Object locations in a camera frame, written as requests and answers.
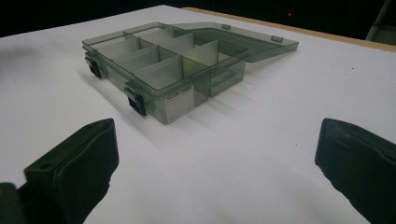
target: black background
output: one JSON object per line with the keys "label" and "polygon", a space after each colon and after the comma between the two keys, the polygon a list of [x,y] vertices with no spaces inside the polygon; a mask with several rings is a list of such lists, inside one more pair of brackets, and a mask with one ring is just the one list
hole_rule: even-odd
{"label": "black background", "polygon": [[[113,16],[145,7],[198,7],[364,39],[385,0],[65,0],[15,1],[2,4],[0,36],[15,35]],[[384,19],[396,21],[396,1]]]}

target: plastic organizer box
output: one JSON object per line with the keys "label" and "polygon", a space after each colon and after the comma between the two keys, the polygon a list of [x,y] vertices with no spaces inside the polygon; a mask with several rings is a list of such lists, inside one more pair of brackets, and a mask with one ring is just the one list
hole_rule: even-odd
{"label": "plastic organizer box", "polygon": [[192,111],[245,74],[255,63],[294,51],[298,42],[230,25],[154,22],[83,40],[86,61],[142,116],[163,124]]}

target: box lid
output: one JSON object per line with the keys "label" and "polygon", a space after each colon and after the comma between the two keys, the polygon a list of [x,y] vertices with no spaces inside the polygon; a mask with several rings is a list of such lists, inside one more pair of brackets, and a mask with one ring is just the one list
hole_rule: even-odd
{"label": "box lid", "polygon": [[205,35],[212,40],[222,40],[247,49],[247,62],[255,63],[297,50],[298,42],[280,36],[265,35],[244,30],[231,25],[215,22],[193,22],[172,24],[173,26],[192,31],[195,35]]}

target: compartment box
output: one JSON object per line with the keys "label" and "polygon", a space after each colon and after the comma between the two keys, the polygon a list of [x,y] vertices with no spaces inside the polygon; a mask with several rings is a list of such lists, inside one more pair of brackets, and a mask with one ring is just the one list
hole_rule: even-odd
{"label": "compartment box", "polygon": [[149,23],[82,41],[98,78],[123,91],[142,116],[163,124],[241,81],[246,61],[297,49],[298,42],[213,22]]}

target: white table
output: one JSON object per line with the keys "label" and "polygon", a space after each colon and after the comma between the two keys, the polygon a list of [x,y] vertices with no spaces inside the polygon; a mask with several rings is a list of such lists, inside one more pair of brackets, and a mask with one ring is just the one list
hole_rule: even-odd
{"label": "white table", "polygon": [[[83,39],[215,21],[300,42],[169,125],[97,79]],[[396,142],[396,53],[158,6],[0,38],[0,182],[82,126],[116,122],[120,166],[85,223],[367,223],[314,164],[324,118]]]}

